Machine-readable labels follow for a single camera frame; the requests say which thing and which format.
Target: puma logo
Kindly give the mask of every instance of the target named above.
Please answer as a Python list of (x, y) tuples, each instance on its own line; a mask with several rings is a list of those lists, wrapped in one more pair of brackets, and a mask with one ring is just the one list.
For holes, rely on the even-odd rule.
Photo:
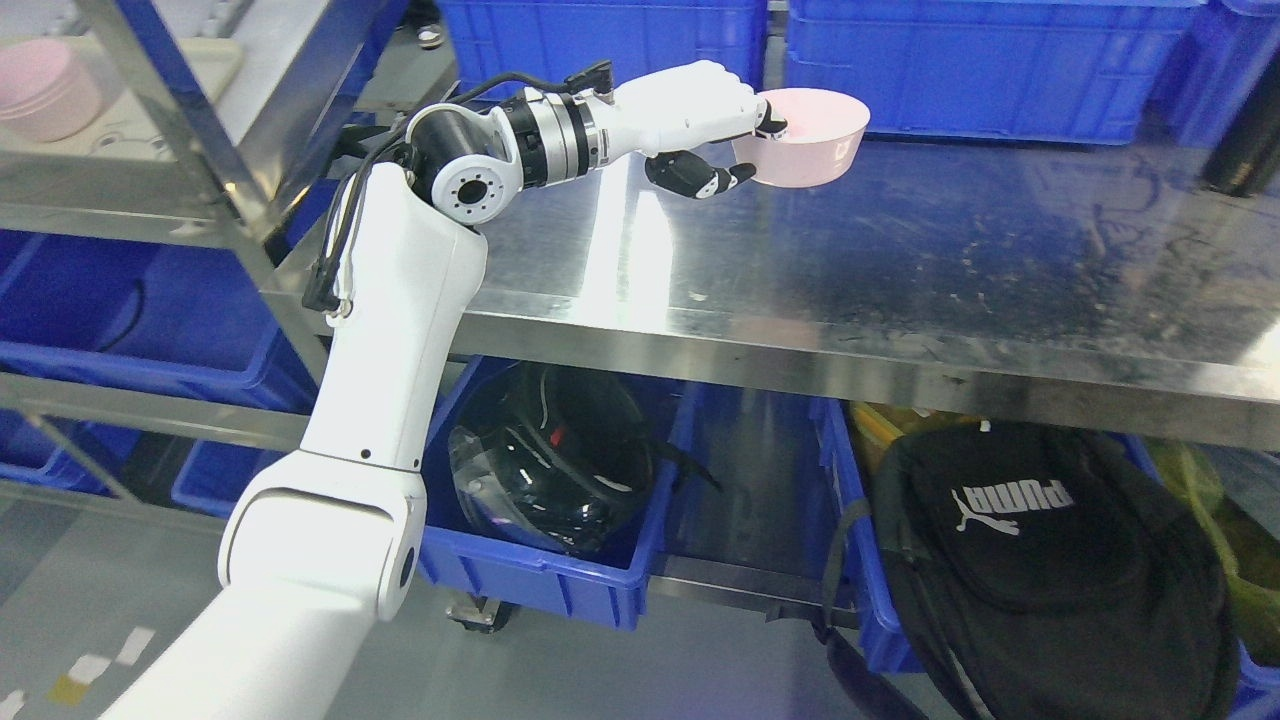
[(1016, 520), (1002, 520), (992, 515), (1007, 515), (1011, 512), (1028, 512), (1033, 510), (1057, 510), (1075, 505), (1061, 480), (1050, 480), (1042, 484), (1039, 480), (1015, 480), (998, 486), (961, 488), (965, 500), (960, 500), (960, 493), (951, 491), (951, 497), (960, 509), (960, 524), (956, 532), (964, 532), (969, 520), (977, 520), (988, 528), (1009, 536), (1021, 533)]
[(956, 505), (960, 507), (960, 524), (956, 525), (957, 532), (963, 533), (969, 525), (969, 520), (977, 520), (993, 530), (1005, 533), (1006, 536), (1016, 536), (1018, 533), (1021, 533), (1021, 530), (1018, 529), (1018, 520), (997, 520), (989, 515), (978, 515), (973, 510), (969, 510), (969, 506), (960, 500), (956, 491), (951, 491), (951, 497), (955, 498)]

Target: white paper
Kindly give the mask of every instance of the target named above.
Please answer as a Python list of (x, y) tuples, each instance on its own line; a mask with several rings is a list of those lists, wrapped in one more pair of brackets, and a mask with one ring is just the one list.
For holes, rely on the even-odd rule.
[(0, 701), (0, 720), (13, 720), (24, 705), (27, 705), (27, 693), (13, 691), (9, 697)]
[(147, 648), (154, 637), (156, 637), (156, 632), (151, 628), (133, 628), (129, 637), (124, 639), (124, 647), (115, 656), (115, 661), (120, 665), (132, 666), (142, 657), (142, 651)]
[(82, 685), (92, 685), (93, 680), (102, 676), (111, 666), (111, 660), (100, 655), (82, 655), (76, 665), (67, 671), (67, 676)]

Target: gray floor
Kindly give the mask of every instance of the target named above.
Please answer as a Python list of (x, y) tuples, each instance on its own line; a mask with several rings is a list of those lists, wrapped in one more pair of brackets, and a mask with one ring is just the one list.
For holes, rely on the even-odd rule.
[[(51, 532), (31, 532), (41, 527)], [(0, 482), (0, 700), (26, 692), (17, 720), (97, 716), (216, 592), (218, 532), (178, 511)], [(860, 717), (799, 621), (650, 597), (635, 633), (522, 610), (483, 635), (444, 616), (451, 601), (419, 582), (329, 716)], [(46, 700), (76, 659), (113, 657), (138, 625), (156, 630), (138, 665), (111, 665), (76, 707)], [(905, 682), (931, 716), (951, 716), (927, 680)]]

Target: pink container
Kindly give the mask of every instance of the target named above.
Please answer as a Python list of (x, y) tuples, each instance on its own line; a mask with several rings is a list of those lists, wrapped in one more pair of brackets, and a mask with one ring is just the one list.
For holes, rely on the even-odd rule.
[(785, 87), (760, 94), (787, 119), (782, 140), (740, 137), (733, 141), (739, 163), (755, 165), (755, 179), (777, 187), (813, 187), (849, 170), (872, 119), (860, 100), (809, 87)]
[(102, 92), (67, 44), (31, 40), (0, 49), (0, 124), (52, 142), (84, 129), (102, 111)]

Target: backpack strap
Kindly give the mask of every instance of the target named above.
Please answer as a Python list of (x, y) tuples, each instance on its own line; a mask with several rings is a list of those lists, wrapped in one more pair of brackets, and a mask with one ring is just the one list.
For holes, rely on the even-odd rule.
[(850, 502), (840, 515), (827, 551), (827, 565), (822, 571), (822, 618), (820, 621), (812, 621), (813, 633), (818, 642), (827, 646), (827, 665), (845, 694), (864, 716), (884, 720), (928, 720), (897, 688), (872, 673), (861, 653), (831, 624), (841, 571), (845, 568), (845, 538), (849, 537), (854, 523), (869, 516), (870, 510), (867, 498), (860, 497)]

